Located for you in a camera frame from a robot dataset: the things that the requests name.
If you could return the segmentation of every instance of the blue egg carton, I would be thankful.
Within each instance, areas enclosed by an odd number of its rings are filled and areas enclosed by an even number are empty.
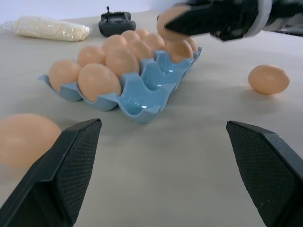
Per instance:
[[[46,83],[60,97],[77,102],[84,100],[102,111],[114,109],[117,105],[128,119],[138,123],[149,123],[165,107],[169,96],[178,88],[194,62],[199,58],[202,48],[194,52],[193,59],[184,59],[175,64],[165,51],[155,51],[154,59],[140,62],[140,75],[137,72],[125,73],[121,79],[123,89],[120,96],[116,92],[98,96],[91,102],[81,93],[78,83],[63,84],[60,92],[50,85],[48,75],[39,80]]]

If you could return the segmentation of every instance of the brown egg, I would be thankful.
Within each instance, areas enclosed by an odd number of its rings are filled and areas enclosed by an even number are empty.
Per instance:
[[[191,46],[191,49],[193,51],[198,51],[199,50],[196,40],[194,40],[192,37],[187,38],[186,41],[189,43],[189,45]]]
[[[120,35],[112,35],[106,39],[106,41],[102,45],[102,49],[104,50],[105,54],[109,51],[117,48],[117,47],[126,47],[127,40]]]
[[[104,64],[105,52],[100,46],[85,46],[78,54],[78,63],[83,67],[91,63]]]
[[[167,42],[165,50],[169,53],[173,63],[180,63],[185,58],[193,58],[194,53],[186,40],[179,42]]]
[[[165,49],[164,40],[159,34],[150,33],[143,39],[143,41],[146,42],[153,51]]]
[[[106,55],[105,65],[120,79],[124,73],[140,72],[135,55],[126,48],[113,49]]]
[[[52,88],[61,90],[62,84],[78,81],[78,75],[82,67],[75,60],[56,61],[49,69],[48,77]]]
[[[141,40],[143,40],[149,34],[149,32],[144,28],[136,29],[135,32],[138,34]]]
[[[132,30],[128,30],[128,31],[123,32],[121,34],[121,36],[124,37],[124,39],[126,39],[126,41],[128,43],[132,40],[140,40],[139,35],[135,31],[132,31]]]
[[[165,45],[166,45],[167,42],[169,42],[166,38],[164,38],[164,37],[162,37],[162,36],[161,36],[161,38],[163,39]]]
[[[153,58],[152,49],[142,40],[132,40],[126,47],[135,55],[138,62],[142,59]]]
[[[264,95],[273,95],[287,89],[290,79],[287,73],[276,66],[259,65],[254,68],[249,76],[250,86]]]
[[[28,168],[45,154],[61,133],[50,119],[21,113],[0,121],[0,163]]]
[[[170,31],[168,29],[165,28],[165,25],[172,21],[173,19],[177,18],[178,16],[180,16],[181,14],[185,13],[186,11],[190,10],[190,6],[189,5],[178,5],[178,6],[174,6],[168,10],[166,10],[165,12],[163,12],[157,21],[157,31],[158,33],[168,39],[168,40],[172,40],[172,41],[180,41],[180,40],[184,40],[187,39],[189,36],[188,35],[183,35],[177,32],[173,32]]]
[[[88,64],[80,71],[78,79],[81,93],[91,102],[99,95],[116,92],[121,95],[118,77],[108,67],[101,64]]]

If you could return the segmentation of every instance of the tabletop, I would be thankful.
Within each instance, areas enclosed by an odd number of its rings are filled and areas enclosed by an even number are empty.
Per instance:
[[[157,13],[135,13],[138,28],[156,32]],[[99,17],[72,20],[91,26],[83,42],[18,37],[0,31],[0,117],[36,113],[61,128],[101,118],[93,174],[75,227],[264,227],[241,180],[228,120],[278,133],[303,157],[303,39],[261,32],[222,43],[195,37],[198,61],[164,111],[149,124],[119,110],[101,112],[58,97],[38,77],[81,47],[102,45]],[[274,97],[253,92],[248,74],[260,64],[283,68],[289,88]],[[0,204],[26,170],[0,166]]]

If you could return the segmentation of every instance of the black remote control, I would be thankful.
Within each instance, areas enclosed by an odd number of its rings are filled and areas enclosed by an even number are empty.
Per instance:
[[[136,23],[131,21],[129,12],[109,12],[109,6],[107,6],[107,13],[101,15],[99,30],[105,37],[121,35],[125,31],[135,29]]]

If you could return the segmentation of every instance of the textured gripper pad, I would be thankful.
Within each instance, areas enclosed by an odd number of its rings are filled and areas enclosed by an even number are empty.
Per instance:
[[[13,216],[8,227],[38,227],[44,225],[45,221],[38,203],[33,194],[30,193]]]
[[[261,135],[228,124],[245,187],[267,227],[279,227],[295,200],[298,179]]]
[[[89,185],[100,125],[79,133],[55,177],[55,186],[71,224],[78,218]]]

